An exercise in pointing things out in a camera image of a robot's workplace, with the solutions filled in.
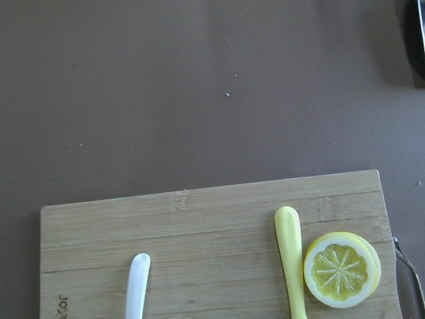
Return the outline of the white ceramic spoon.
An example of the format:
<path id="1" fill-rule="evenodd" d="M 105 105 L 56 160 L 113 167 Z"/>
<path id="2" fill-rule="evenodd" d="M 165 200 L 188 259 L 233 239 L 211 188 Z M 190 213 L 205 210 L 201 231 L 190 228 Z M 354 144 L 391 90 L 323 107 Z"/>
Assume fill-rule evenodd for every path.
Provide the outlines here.
<path id="1" fill-rule="evenodd" d="M 141 319 L 147 290 L 151 258 L 146 253 L 136 255 L 130 265 L 127 280 L 125 319 Z"/>

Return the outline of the bamboo cutting board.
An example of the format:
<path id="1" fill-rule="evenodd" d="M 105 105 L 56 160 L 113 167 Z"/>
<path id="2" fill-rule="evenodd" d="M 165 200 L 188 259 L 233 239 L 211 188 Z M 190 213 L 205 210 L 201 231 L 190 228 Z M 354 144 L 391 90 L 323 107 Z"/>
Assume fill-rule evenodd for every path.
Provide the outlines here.
<path id="1" fill-rule="evenodd" d="M 401 318 L 379 173 L 354 171 L 41 210 L 41 318 L 123 318 L 132 259 L 151 257 L 145 318 L 289 318 L 274 214 L 299 214 L 302 246 L 348 231 L 377 250 L 382 277 L 360 305 L 305 294 L 309 318 Z"/>

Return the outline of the yellow plastic knife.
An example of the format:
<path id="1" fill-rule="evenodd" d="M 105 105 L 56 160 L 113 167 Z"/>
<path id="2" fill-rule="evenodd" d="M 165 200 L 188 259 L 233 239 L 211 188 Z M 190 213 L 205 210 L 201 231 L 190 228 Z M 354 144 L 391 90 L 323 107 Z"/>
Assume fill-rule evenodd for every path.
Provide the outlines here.
<path id="1" fill-rule="evenodd" d="M 286 280 L 291 318 L 307 318 L 303 290 L 302 240 L 299 215 L 290 206 L 274 215 L 276 238 Z"/>

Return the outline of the steel scoop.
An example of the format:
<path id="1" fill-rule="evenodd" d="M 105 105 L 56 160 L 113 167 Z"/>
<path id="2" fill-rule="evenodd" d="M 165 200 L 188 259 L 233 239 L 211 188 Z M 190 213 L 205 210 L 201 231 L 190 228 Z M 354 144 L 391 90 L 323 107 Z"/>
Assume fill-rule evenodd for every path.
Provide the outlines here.
<path id="1" fill-rule="evenodd" d="M 417 28 L 419 32 L 420 41 L 420 52 L 422 54 L 422 60 L 424 60 L 424 0 L 414 1 L 414 8 L 417 15 Z"/>

